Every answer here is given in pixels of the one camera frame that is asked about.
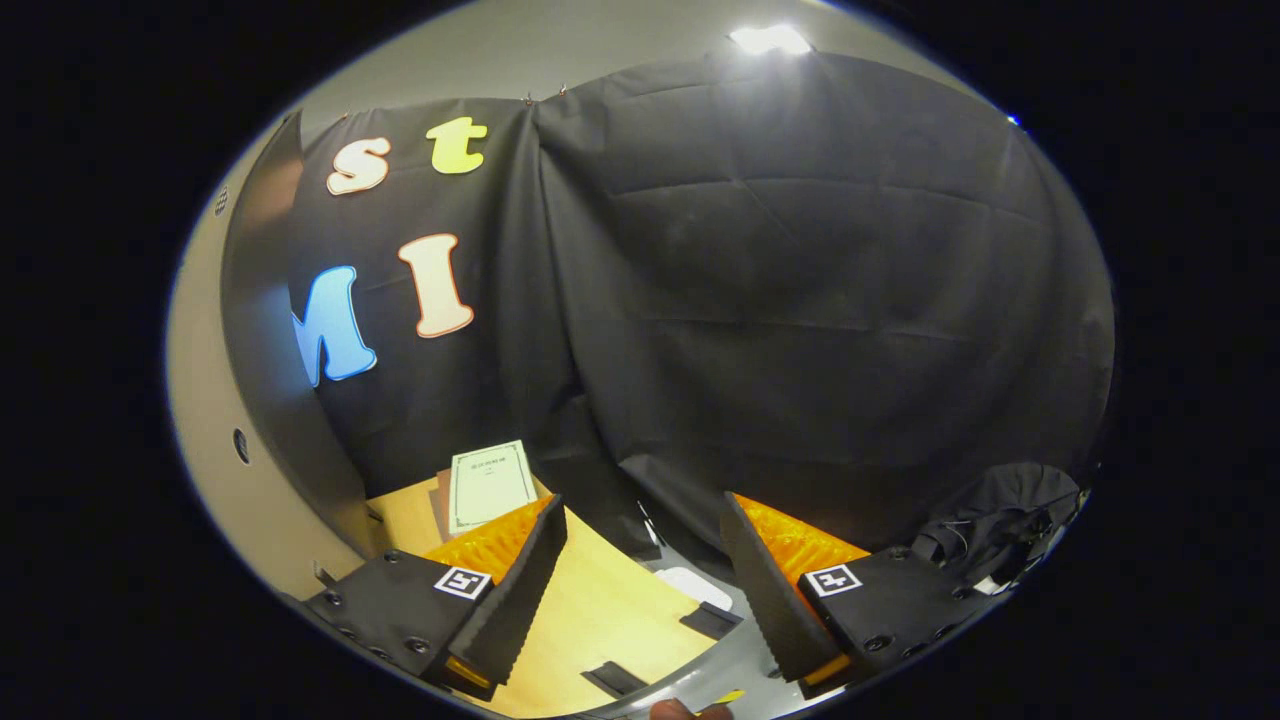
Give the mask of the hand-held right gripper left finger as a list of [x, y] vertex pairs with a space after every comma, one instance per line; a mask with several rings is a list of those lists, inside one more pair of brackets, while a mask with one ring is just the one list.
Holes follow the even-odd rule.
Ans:
[[384, 664], [489, 701], [509, 682], [566, 541], [566, 507], [550, 495], [425, 555], [388, 550], [303, 609]]

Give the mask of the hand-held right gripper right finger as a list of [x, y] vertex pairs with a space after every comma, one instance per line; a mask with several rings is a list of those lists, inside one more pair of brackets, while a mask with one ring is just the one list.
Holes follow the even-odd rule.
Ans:
[[733, 492], [719, 536], [774, 665], [806, 698], [890, 675], [1004, 600], [914, 550], [872, 553]]

